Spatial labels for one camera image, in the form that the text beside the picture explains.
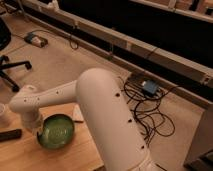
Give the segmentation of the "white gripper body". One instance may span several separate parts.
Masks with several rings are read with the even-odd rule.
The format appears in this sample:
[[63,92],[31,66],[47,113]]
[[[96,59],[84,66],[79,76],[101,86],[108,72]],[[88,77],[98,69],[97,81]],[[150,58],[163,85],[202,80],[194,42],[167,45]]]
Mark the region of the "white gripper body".
[[41,134],[43,131],[43,116],[39,111],[24,113],[21,122],[25,129],[32,134]]

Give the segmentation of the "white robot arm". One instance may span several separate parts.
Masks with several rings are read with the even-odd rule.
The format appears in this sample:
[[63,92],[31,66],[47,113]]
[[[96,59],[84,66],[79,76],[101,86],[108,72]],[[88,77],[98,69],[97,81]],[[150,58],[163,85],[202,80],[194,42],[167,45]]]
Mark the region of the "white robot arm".
[[77,80],[37,92],[23,87],[9,102],[22,125],[37,132],[42,107],[76,102],[106,171],[158,171],[122,95],[117,77],[102,68],[84,71]]

